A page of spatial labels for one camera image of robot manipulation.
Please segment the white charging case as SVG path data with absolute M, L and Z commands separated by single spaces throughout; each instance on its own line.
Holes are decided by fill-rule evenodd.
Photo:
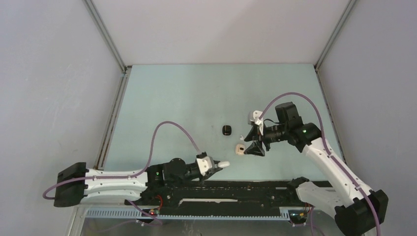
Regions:
M 229 161 L 221 161 L 221 162 L 218 162 L 218 163 L 216 164 L 216 166 L 217 166 L 218 168 L 222 168 L 222 169 L 224 169 L 224 168 L 227 168 L 227 167 L 229 167 L 229 166 L 230 166 L 230 162 L 229 162 Z

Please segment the pink charging case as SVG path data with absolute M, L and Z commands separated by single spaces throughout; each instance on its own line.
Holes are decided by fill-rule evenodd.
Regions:
M 243 144 L 237 144 L 235 148 L 236 155 L 244 155 L 245 151 L 245 145 Z

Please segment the black gold-trimmed charging case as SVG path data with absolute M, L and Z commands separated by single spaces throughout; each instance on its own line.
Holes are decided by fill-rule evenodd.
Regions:
M 232 127 L 230 125 L 223 125 L 222 134 L 224 136 L 230 136 L 232 134 Z

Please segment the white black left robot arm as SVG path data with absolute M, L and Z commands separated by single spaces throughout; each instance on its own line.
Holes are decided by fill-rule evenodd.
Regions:
M 88 169 L 85 162 L 78 162 L 59 172 L 54 206 L 73 207 L 80 203 L 115 200 L 139 200 L 149 205 L 155 200 L 155 191 L 183 186 L 194 180 L 204 181 L 229 165 L 230 162 L 216 161 L 205 152 L 189 164 L 174 158 L 135 171 L 107 172 Z

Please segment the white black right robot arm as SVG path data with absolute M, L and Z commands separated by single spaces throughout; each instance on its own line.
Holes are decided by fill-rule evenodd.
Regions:
M 326 177 L 334 191 L 322 189 L 304 177 L 291 180 L 286 199 L 294 206 L 308 203 L 335 220 L 346 236 L 361 236 L 370 230 L 381 234 L 385 220 L 388 196 L 383 190 L 374 191 L 355 175 L 330 148 L 322 131 L 313 123 L 304 123 L 293 102 L 275 106 L 278 123 L 264 124 L 261 111 L 248 116 L 251 130 L 245 137 L 251 145 L 244 154 L 265 156 L 270 145 L 282 141 L 310 159 Z

